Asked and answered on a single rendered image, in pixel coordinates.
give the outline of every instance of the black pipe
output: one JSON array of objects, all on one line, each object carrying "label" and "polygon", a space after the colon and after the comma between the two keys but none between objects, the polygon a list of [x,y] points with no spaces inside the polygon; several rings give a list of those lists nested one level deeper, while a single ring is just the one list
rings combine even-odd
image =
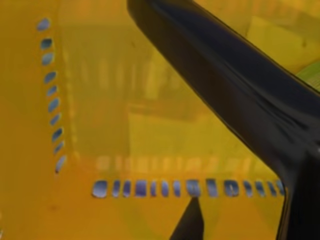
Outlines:
[{"label": "black pipe", "polygon": [[319,240],[318,92],[192,0],[127,6],[183,79],[286,186],[277,240]]}]

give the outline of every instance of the orange surface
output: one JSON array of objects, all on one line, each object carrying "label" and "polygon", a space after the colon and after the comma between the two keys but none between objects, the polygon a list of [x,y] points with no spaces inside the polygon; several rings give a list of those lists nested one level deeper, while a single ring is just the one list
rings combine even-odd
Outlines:
[{"label": "orange surface", "polygon": [[[237,11],[224,0],[199,0],[294,73],[319,57],[320,10],[313,2],[278,1],[296,10],[295,17],[279,17],[260,7]],[[43,18],[51,25],[37,31]],[[2,239],[167,240],[190,201],[186,191],[181,197],[97,199],[93,184],[192,178],[218,183],[219,197],[199,198],[205,240],[275,239],[283,197],[254,191],[248,198],[241,185],[240,196],[230,198],[222,182],[277,176],[166,63],[130,20],[124,0],[0,0],[0,28]],[[53,45],[41,50],[44,38]],[[42,66],[49,52],[55,58]],[[45,84],[51,71],[57,77]],[[47,97],[54,85],[58,92]],[[56,97],[60,105],[48,113]],[[51,126],[57,113],[62,117]],[[63,134],[52,143],[60,127]]]}]

